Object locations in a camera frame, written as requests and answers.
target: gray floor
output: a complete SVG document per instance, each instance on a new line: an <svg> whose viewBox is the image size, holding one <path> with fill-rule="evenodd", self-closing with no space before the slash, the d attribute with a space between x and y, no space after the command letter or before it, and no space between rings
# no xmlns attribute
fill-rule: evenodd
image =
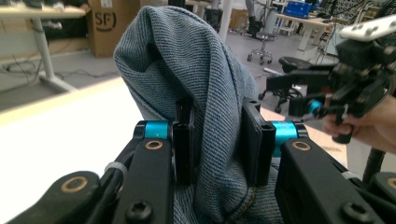
<svg viewBox="0 0 396 224"><path fill-rule="evenodd" d="M267 43L266 49L273 53L274 59L271 64L260 65L259 57L253 57L251 62L247 61L247 56L252 49L260 48L262 43L259 40L252 39L248 36L241 36L229 34L226 43L231 50L238 55L240 62L243 63L256 77L259 85L259 90L265 89L266 75L263 72L264 67L281 72L281 66L278 62L279 57L293 56L297 49L300 37L297 35L285 36L279 35L275 41ZM336 63L333 57L319 57L311 61L311 63ZM35 67L38 67L39 60L30 60ZM81 51L66 55L52 56L52 63L55 72L60 78L63 78L67 83L81 88L91 85L109 78L118 76L117 68L112 58L97 59L94 58L90 52ZM0 111L8 110L15 106L28 104L46 97L59 94L60 92L43 85L37 78L35 78L35 68L28 63L21 63L11 67L11 71L21 71L24 73L8 73L2 64L2 71L0 72ZM262 106L270 110L274 110L277 98L272 94L261 101ZM288 115L288 103L282 105L282 115ZM320 120L308 121L306 124L321 129ZM347 146L348 167L349 170L362 176L364 166L369 153L369 147L357 141L352 142ZM396 157L387 155L383 163L384 171L396 170Z"/></svg>

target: caster wheel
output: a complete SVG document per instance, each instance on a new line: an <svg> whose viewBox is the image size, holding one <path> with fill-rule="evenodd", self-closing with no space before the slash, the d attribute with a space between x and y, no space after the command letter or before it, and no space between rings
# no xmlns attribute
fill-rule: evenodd
<svg viewBox="0 0 396 224"><path fill-rule="evenodd" d="M280 114L281 111L282 111L282 109L280 108L279 105L277 105L277 106L275 107L275 112L278 113L278 114Z"/></svg>

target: sf logo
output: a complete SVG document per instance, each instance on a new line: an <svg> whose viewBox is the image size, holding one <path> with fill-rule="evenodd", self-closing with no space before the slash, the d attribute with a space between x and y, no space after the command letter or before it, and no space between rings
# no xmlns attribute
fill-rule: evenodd
<svg viewBox="0 0 396 224"><path fill-rule="evenodd" d="M96 12L95 13L96 30L100 32L109 32L116 27L117 17L114 12Z"/></svg>

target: gold washer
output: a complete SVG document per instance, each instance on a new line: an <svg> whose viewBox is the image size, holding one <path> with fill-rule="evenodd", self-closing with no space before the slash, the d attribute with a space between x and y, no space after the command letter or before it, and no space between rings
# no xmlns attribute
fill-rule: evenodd
<svg viewBox="0 0 396 224"><path fill-rule="evenodd" d="M158 146L152 147L151 144L158 144ZM160 141L149 141L146 143L146 149L157 150L163 147L163 142Z"/></svg>
<svg viewBox="0 0 396 224"><path fill-rule="evenodd" d="M311 149L311 146L309 146L307 143L305 142L293 142L291 143L295 148L300 149L301 151L307 151Z"/></svg>
<svg viewBox="0 0 396 224"><path fill-rule="evenodd" d="M388 184L393 187L394 189L396 189L396 177L391 177L388 178Z"/></svg>
<svg viewBox="0 0 396 224"><path fill-rule="evenodd" d="M75 181L75 180L80 180L81 184L79 186L77 186L76 188L70 189L69 187L67 187L67 185L69 185L71 182ZM68 180L66 180L62 186L61 186L61 190L64 193L75 193L83 188L85 188L85 186L88 184L88 179L85 176L75 176L72 177Z"/></svg>

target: cardboard box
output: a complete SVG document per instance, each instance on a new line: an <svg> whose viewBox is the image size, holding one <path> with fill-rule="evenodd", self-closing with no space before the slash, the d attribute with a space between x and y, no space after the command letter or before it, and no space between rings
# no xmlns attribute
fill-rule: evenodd
<svg viewBox="0 0 396 224"><path fill-rule="evenodd" d="M230 25L228 26L232 30L246 29L248 26L248 11L245 9L233 8L231 12Z"/></svg>
<svg viewBox="0 0 396 224"><path fill-rule="evenodd" d="M89 0L88 40L96 57L111 57L122 34L140 9L135 0Z"/></svg>

